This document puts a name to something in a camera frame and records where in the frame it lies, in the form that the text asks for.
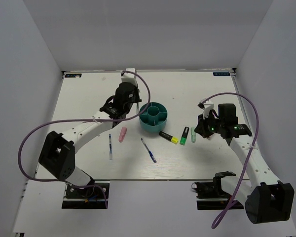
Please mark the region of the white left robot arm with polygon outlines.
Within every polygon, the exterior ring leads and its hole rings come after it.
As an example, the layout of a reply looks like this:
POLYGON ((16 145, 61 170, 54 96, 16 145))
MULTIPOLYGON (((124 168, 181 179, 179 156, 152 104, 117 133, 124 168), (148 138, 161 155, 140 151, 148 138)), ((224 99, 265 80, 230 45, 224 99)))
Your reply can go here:
POLYGON ((90 122, 83 122, 63 133, 51 131, 43 144, 39 164, 57 180, 77 186, 83 197, 94 193, 92 178, 75 164, 75 154, 89 141, 125 119, 134 103, 141 102, 139 90, 130 82, 122 82, 90 122))

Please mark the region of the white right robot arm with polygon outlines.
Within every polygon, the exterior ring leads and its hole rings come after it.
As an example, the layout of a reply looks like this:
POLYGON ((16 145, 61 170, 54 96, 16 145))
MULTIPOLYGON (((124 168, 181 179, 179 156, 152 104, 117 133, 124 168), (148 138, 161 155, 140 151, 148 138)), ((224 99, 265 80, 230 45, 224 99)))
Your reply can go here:
POLYGON ((220 135, 234 151, 246 170, 250 184, 231 171, 220 172, 213 178, 212 191, 219 197, 227 194, 242 204, 253 224, 287 221, 290 218, 295 191, 291 184, 282 183, 271 171, 259 148, 253 145, 253 135, 246 124, 239 124, 234 104, 214 104, 208 100, 198 105, 195 133, 203 138, 220 135))

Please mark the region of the clear blue gel pen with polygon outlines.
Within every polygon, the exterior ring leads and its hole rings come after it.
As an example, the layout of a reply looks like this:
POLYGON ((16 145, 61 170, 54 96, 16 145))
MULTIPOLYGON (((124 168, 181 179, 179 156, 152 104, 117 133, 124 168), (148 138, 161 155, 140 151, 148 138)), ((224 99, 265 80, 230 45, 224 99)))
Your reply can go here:
POLYGON ((113 160, 111 134, 109 134, 109 159, 113 160))

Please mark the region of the green pen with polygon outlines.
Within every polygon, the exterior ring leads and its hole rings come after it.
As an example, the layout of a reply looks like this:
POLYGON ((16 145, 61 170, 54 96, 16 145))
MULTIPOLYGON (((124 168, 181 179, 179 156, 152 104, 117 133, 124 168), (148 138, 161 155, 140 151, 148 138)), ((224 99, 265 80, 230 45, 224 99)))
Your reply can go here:
POLYGON ((136 103, 136 115, 139 113, 139 104, 136 103))

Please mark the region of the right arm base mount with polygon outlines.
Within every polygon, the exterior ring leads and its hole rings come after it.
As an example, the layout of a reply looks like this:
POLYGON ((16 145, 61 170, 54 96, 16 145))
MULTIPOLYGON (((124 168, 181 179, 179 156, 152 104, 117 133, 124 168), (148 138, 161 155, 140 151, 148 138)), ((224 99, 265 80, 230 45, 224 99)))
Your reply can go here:
POLYGON ((196 193, 197 210, 224 210, 231 195, 216 191, 212 182, 193 182, 191 189, 196 193))

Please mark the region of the blue ballpoint pen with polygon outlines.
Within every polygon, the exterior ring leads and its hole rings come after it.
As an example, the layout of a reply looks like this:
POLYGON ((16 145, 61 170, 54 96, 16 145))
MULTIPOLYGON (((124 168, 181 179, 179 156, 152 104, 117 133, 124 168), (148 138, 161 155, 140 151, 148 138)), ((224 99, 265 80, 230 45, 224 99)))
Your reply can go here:
POLYGON ((148 152, 148 154, 149 154, 151 160, 152 160, 154 163, 157 163, 157 161, 156 161, 154 155, 152 154, 151 150, 148 148, 148 146, 147 146, 147 144, 145 143, 145 141, 143 140, 143 138, 141 138, 141 142, 142 142, 142 144, 144 145, 145 149, 147 150, 147 152, 148 152))

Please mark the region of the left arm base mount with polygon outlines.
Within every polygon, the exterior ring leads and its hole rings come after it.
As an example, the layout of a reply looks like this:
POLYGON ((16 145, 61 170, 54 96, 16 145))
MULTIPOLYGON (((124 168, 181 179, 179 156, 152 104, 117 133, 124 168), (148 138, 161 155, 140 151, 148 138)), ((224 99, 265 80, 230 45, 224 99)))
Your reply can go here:
POLYGON ((100 188, 76 189, 66 186, 62 209, 106 209, 109 202, 109 182, 95 183, 100 188))

